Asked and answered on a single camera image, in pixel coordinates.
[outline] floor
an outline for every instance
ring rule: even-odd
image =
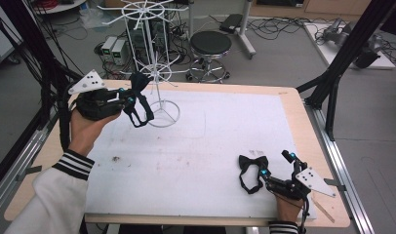
[[[78,12],[71,11],[56,15],[52,20],[61,25],[77,18]],[[204,29],[218,28],[212,18],[198,19],[196,23]],[[92,69],[101,72],[101,61],[94,48],[108,35],[120,35],[124,26],[118,21],[111,27],[86,30],[76,21],[62,25],[61,30],[59,42],[77,66],[84,72]],[[257,54],[249,59],[241,42],[235,35],[230,35],[231,52],[221,59],[231,73],[224,85],[297,87],[326,70],[327,65],[302,28],[294,33],[282,32],[275,40],[260,38],[250,29],[246,34]],[[396,42],[396,36],[382,35],[386,40]],[[48,43],[58,56],[53,41]],[[183,70],[186,65],[175,65],[174,68]],[[171,81],[186,82],[184,74],[173,75]],[[300,95],[307,98],[311,92]],[[25,65],[1,64],[0,160],[38,107],[39,87]],[[335,138],[375,233],[396,233],[396,68],[346,70],[338,90]],[[3,217],[5,206],[7,203],[0,209],[0,233],[9,224]],[[89,232],[101,233],[103,227],[104,224],[90,224]],[[168,227],[165,231],[181,232],[179,226]],[[242,227],[227,228],[228,234],[244,232]],[[267,228],[261,228],[260,233],[268,233]],[[341,229],[308,228],[308,233],[350,234],[357,230],[352,222]]]

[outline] person's right hand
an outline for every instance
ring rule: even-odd
[[[68,149],[86,157],[94,147],[95,140],[103,127],[118,118],[119,115],[120,112],[98,121],[92,121],[83,117],[75,108],[71,113],[71,142]]]
[[[274,194],[277,200],[277,218],[279,221],[296,222],[303,206],[303,200],[293,200],[279,194]]]

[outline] stool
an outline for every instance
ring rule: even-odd
[[[228,54],[231,40],[224,34],[216,31],[201,31],[190,39],[192,53],[198,57],[191,63],[185,77],[188,81],[193,78],[198,82],[216,82],[228,79],[230,74],[224,65],[217,59]]]

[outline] black strap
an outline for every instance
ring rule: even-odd
[[[141,121],[137,111],[134,108],[128,107],[128,108],[123,109],[123,111],[129,116],[129,118],[131,119],[131,122],[132,122],[132,124],[134,124],[135,128],[139,128],[139,127],[145,126],[150,120],[153,120],[154,115],[153,115],[152,110],[150,109],[150,106],[146,100],[146,97],[143,96],[139,91],[134,91],[134,94],[135,94],[135,96],[137,96],[137,98],[139,99],[139,103],[143,106],[143,109],[146,112],[146,120]],[[135,124],[132,114],[134,114],[135,117],[137,117],[138,122],[139,122],[138,125]]]
[[[248,192],[248,194],[253,194],[259,191],[260,188],[263,187],[261,180],[259,179],[259,174],[257,174],[257,181],[258,185],[253,187],[252,189],[249,189],[246,184],[243,181],[242,175],[247,171],[247,169],[250,167],[250,165],[255,164],[257,166],[264,165],[266,168],[268,166],[268,160],[267,157],[261,156],[256,159],[249,159],[248,157],[244,155],[240,155],[238,157],[238,163],[240,165],[241,169],[241,174],[240,174],[240,181],[241,181],[241,186]]]

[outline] black and white striped sleeve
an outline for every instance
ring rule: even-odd
[[[297,224],[289,221],[270,221],[269,223],[270,234],[287,233],[298,234]]]
[[[70,176],[88,180],[89,173],[95,161],[84,157],[70,149],[66,149],[60,160],[53,165]]]

